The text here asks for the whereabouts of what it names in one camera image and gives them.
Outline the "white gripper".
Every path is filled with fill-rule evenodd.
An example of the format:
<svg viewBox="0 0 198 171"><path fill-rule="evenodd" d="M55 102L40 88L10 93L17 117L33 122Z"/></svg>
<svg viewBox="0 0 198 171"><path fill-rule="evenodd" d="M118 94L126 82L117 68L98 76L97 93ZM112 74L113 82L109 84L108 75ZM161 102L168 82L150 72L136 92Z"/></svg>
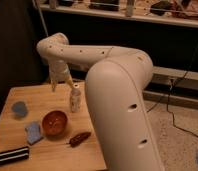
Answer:
<svg viewBox="0 0 198 171"><path fill-rule="evenodd" d="M66 81L66 83L73 88L73 80L70 76L70 70L66 62L63 60L52 60L49 62L49 70L51 76L52 92L55 92L57 82Z"/></svg>

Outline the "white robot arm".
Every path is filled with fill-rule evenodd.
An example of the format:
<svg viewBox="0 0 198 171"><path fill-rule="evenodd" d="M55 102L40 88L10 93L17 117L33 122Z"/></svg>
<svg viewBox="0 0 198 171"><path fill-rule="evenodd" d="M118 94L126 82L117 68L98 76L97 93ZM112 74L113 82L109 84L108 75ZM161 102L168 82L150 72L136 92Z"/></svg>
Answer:
<svg viewBox="0 0 198 171"><path fill-rule="evenodd" d="M71 45L62 33L40 40L37 51L48 62L53 86L72 82L70 64L88 70L85 99L108 171L165 171L143 100L153 76L147 53Z"/></svg>

